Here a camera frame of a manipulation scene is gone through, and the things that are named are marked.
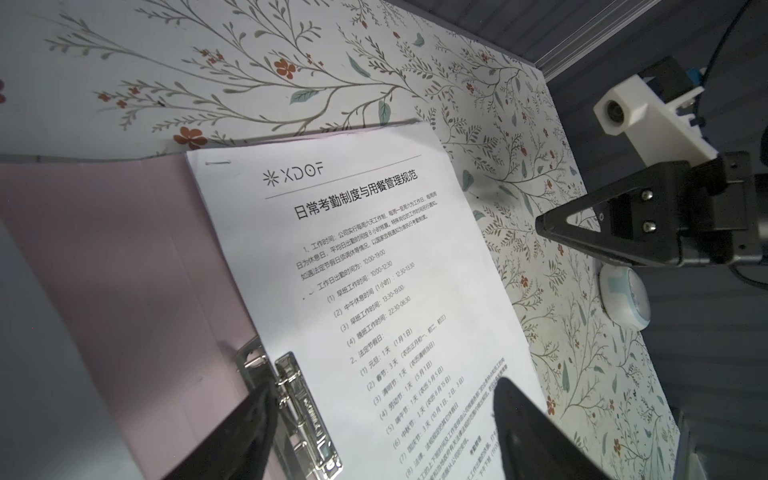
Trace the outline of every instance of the pink folder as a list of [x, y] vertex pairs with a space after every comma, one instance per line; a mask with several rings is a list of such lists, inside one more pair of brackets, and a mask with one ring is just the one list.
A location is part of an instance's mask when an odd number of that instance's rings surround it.
[[245, 397], [256, 334], [182, 155], [0, 164], [4, 221], [147, 480]]

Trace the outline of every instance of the floral pattern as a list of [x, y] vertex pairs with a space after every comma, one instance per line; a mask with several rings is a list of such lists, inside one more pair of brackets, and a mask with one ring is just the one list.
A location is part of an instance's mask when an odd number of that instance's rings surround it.
[[[37, 12], [50, 52], [29, 55], [66, 55], [99, 85], [68, 92], [97, 120], [62, 113], [58, 124], [119, 131], [119, 157], [431, 125], [518, 313], [549, 418], [615, 478], [672, 478], [679, 432], [641, 335], [604, 314], [593, 259], [535, 233], [537, 215], [585, 193], [540, 71], [379, 0], [111, 8], [124, 30], [99, 25], [95, 0]], [[571, 221], [598, 228], [590, 213]]]

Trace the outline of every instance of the green leaf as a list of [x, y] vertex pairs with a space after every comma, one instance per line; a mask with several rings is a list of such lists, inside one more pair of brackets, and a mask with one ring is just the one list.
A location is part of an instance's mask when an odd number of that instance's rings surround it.
[[391, 107], [384, 100], [379, 101], [379, 123], [382, 127], [389, 123], [389, 116], [391, 114]]
[[357, 64], [354, 58], [350, 57], [349, 54], [346, 54], [346, 57], [349, 59], [349, 64], [352, 65], [352, 68], [354, 68], [357, 73], [361, 74], [365, 78], [371, 78], [371, 74], [363, 70], [360, 65]]
[[511, 191], [509, 191], [509, 189], [507, 187], [505, 187], [504, 185], [499, 185], [498, 189], [501, 190], [502, 192], [504, 192], [505, 194], [509, 195], [510, 197], [517, 198], [515, 196], [515, 194], [513, 194]]
[[462, 192], [466, 192], [474, 181], [475, 178], [472, 176], [472, 174], [464, 170], [464, 173], [462, 174]]
[[528, 194], [523, 193], [523, 201], [525, 202], [525, 208], [528, 209], [531, 217], [533, 217], [533, 209], [531, 208], [531, 201], [528, 199]]
[[566, 392], [571, 389], [571, 381], [568, 380], [568, 366], [563, 364], [563, 390]]
[[320, 92], [317, 90], [299, 90], [293, 92], [293, 95], [290, 96], [290, 103], [303, 103], [310, 98], [314, 97], [315, 95], [319, 94]]

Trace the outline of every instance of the floral tablecloth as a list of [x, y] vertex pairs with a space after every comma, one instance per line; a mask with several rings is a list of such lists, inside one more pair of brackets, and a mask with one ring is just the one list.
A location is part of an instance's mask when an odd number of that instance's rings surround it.
[[642, 337], [605, 316], [590, 257], [535, 233], [584, 193], [540, 71], [379, 0], [15, 3], [0, 20], [2, 153], [134, 158], [432, 125], [551, 419], [615, 478], [672, 477], [679, 432]]

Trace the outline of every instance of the white sheet of paper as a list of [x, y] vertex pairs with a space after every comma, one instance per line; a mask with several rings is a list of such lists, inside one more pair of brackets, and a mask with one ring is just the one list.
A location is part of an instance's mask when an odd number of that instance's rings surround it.
[[495, 380], [545, 400], [432, 129], [187, 156], [267, 354], [296, 355], [339, 478], [503, 478]]

